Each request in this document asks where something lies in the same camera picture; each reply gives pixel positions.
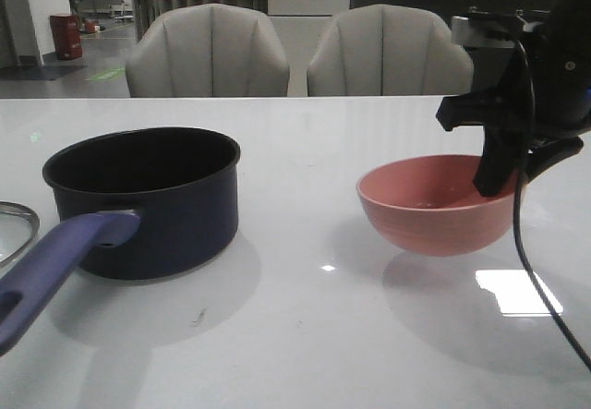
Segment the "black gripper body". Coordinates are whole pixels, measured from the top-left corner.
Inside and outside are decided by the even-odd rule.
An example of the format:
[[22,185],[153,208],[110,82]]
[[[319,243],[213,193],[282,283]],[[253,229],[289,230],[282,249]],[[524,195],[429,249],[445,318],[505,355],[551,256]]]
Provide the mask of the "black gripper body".
[[473,12],[467,28],[506,40],[513,54],[495,86],[442,100],[442,127],[482,126],[491,135],[539,141],[590,128],[590,0],[556,0],[545,17]]

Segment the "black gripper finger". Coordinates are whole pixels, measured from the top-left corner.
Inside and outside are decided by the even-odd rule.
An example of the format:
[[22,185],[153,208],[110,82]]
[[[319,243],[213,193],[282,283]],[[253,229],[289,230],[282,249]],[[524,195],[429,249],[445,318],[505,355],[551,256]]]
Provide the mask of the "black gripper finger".
[[527,156],[525,175],[528,182],[554,165],[577,155],[584,146],[579,137],[561,138],[541,147],[533,148]]
[[484,144],[473,183],[485,198],[500,194],[516,171],[527,163],[529,148],[523,130],[483,126]]

